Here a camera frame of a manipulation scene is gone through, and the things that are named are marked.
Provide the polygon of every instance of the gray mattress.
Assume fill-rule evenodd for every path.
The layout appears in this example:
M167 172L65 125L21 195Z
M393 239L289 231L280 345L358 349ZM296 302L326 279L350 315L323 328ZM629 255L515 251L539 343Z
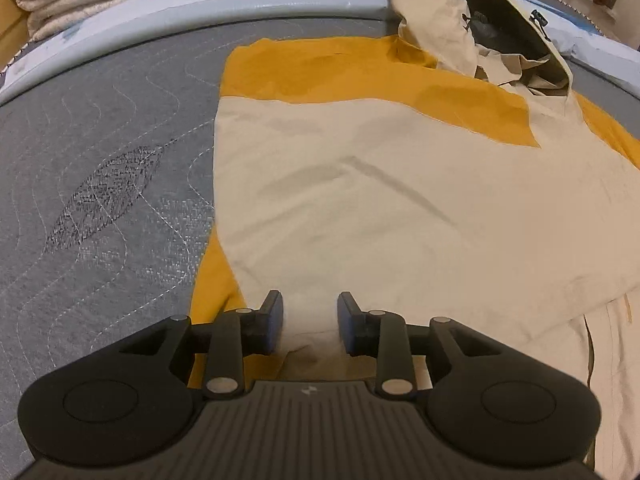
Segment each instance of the gray mattress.
M188 311L214 218L212 120L229 52L392 29L316 18L197 30L94 60L0 108L0 480L32 460L15 418L31 382ZM580 67L575 87L640 136L633 97Z

